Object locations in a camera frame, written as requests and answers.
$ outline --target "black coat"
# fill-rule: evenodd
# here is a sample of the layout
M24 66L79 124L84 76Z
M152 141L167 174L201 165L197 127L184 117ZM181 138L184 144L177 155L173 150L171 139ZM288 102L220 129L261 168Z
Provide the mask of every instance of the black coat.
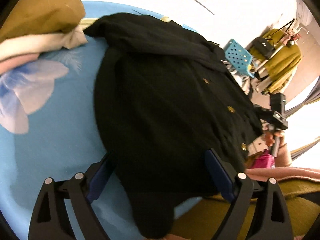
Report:
M198 33L128 13L104 16L84 33L110 46L94 92L101 139L140 232L161 238L174 206L216 193L204 151L244 171L261 121L220 61L223 50Z

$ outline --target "bed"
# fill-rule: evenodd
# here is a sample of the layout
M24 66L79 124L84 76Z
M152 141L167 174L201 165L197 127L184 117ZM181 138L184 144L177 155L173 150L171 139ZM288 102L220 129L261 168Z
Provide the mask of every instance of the bed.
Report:
M128 5L84 1L87 18L117 12L162 15ZM28 239L34 203L43 181L70 179L98 162L105 149L96 128L93 110L94 80L108 47L104 39L87 37L78 48L44 53L40 59L58 61L69 72L54 82L44 106L28 116L29 132L17 135L0 126L0 210L20 240ZM200 201L189 199L175 209L179 217ZM71 203L69 218L78 240L84 239ZM131 217L131 208L118 178L113 174L101 197L93 202L100 223L111 240L141 240Z

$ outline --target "curtain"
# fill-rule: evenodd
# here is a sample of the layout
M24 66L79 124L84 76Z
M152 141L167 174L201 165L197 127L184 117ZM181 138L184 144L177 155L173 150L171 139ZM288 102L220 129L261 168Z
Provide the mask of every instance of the curtain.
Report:
M301 104L298 104L295 107L289 110L286 110L285 117L288 118L289 116L297 112L299 109L301 109L303 106L314 103L318 100L320 100L320 76L318 78L316 85L313 87L313 89L311 90L307 98Z
M312 143L309 143L303 147L300 147L299 149L296 149L294 151L291 151L291 158L294 161L298 157L300 157L302 154L304 154L306 151L311 149L313 146L315 146L318 142L320 142L320 136L317 137Z

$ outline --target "silver screw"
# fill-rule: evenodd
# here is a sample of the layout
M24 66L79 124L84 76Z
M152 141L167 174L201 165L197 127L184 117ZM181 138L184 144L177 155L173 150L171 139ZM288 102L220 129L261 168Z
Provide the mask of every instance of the silver screw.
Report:
M277 183L277 180L275 178L270 178L269 181L270 181L271 184L276 184Z
M51 178L47 178L45 179L44 183L45 184L50 184L52 182L52 179Z
M240 173L238 173L238 177L240 179L245 179L245 178L247 178L247 175L245 175L243 172L240 172Z
M82 172L79 172L75 175L76 179L82 179L84 177L84 174Z

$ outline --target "perforated blue basket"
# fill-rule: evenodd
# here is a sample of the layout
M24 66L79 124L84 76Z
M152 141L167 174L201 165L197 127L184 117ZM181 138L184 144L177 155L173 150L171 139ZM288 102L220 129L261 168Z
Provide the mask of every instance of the perforated blue basket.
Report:
M254 77L254 73L249 71L249 64L252 61L252 55L238 42L231 39L224 49L226 59L234 66L241 74L249 77Z

